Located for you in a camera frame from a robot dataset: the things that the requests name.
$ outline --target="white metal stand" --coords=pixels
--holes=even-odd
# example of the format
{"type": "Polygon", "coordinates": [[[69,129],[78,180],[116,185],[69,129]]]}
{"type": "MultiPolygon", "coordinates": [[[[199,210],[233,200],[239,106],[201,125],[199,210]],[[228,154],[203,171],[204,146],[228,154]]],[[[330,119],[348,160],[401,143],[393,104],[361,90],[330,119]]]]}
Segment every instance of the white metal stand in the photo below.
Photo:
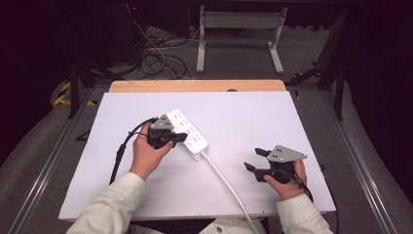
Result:
{"type": "Polygon", "coordinates": [[[200,10],[200,46],[198,49],[197,72],[203,73],[205,66],[206,28],[276,28],[273,42],[268,42],[268,48],[273,59],[274,67],[278,74],[283,74],[282,63],[277,53],[285,21],[287,8],[282,8],[280,13],[233,13],[233,12],[205,12],[205,6],[200,10]]]}

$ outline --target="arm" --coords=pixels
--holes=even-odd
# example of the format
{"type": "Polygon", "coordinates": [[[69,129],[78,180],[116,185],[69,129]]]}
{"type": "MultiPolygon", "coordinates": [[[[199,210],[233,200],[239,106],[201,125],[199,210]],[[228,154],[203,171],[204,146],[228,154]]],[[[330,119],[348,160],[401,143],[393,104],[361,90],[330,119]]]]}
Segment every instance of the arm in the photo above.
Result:
{"type": "MultiPolygon", "coordinates": [[[[294,170],[307,184],[302,160],[294,162],[294,170]]],[[[264,179],[282,198],[282,201],[277,203],[277,209],[284,233],[332,233],[328,223],[298,185],[292,182],[281,184],[269,175],[265,175],[264,179]]]]}
{"type": "Polygon", "coordinates": [[[67,233],[125,233],[144,192],[145,179],[155,171],[171,149],[171,142],[154,149],[147,142],[150,124],[142,127],[133,142],[133,162],[128,173],[119,176],[87,205],[67,233]]]}

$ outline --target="white table surface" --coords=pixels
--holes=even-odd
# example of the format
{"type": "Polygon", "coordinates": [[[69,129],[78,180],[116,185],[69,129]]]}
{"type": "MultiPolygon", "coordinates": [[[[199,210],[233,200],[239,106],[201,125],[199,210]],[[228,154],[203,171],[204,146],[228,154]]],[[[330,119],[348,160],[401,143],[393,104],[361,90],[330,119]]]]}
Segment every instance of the white table surface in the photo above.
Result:
{"type": "MultiPolygon", "coordinates": [[[[257,182],[244,162],[268,169],[254,148],[277,144],[305,153],[308,187],[321,212],[335,211],[289,92],[105,94],[88,143],[61,207],[60,219],[73,220],[106,186],[116,152],[128,132],[154,116],[179,109],[208,140],[206,153],[234,187],[251,216],[276,215],[279,195],[257,182]]],[[[128,143],[118,176],[128,171],[128,143]]],[[[147,193],[132,220],[243,216],[229,188],[205,158],[196,162],[177,144],[146,180],[147,193]]]]}

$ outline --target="person's right hand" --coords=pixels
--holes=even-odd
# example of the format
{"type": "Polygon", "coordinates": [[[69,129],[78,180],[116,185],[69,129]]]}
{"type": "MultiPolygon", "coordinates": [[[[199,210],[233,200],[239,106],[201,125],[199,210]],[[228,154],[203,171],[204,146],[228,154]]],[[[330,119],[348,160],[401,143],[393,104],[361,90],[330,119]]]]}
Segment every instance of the person's right hand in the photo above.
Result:
{"type": "MultiPolygon", "coordinates": [[[[306,170],[304,167],[303,160],[295,160],[294,161],[294,171],[297,173],[297,175],[303,179],[304,184],[307,185],[307,176],[306,176],[306,170]]],[[[297,197],[301,194],[305,194],[304,189],[300,189],[297,184],[294,184],[292,182],[282,184],[278,181],[276,181],[272,176],[270,175],[264,175],[265,181],[270,184],[270,186],[276,190],[276,192],[279,193],[280,197],[282,200],[287,200],[290,198],[297,197]]]]}
{"type": "Polygon", "coordinates": [[[142,126],[139,135],[133,142],[133,161],[130,172],[146,180],[161,164],[161,160],[172,148],[172,142],[155,149],[148,143],[148,132],[151,123],[142,126]]]}

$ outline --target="power outlet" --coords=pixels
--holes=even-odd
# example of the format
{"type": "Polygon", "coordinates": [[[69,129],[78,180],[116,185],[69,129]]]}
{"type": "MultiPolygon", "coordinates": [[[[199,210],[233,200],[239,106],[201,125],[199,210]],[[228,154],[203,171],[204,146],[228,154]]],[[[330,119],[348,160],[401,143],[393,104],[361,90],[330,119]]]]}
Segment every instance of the power outlet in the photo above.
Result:
{"type": "Polygon", "coordinates": [[[208,142],[192,123],[178,109],[167,114],[170,122],[173,124],[173,131],[176,134],[185,133],[188,135],[182,145],[188,153],[196,160],[201,158],[201,152],[207,153],[208,142]]]}

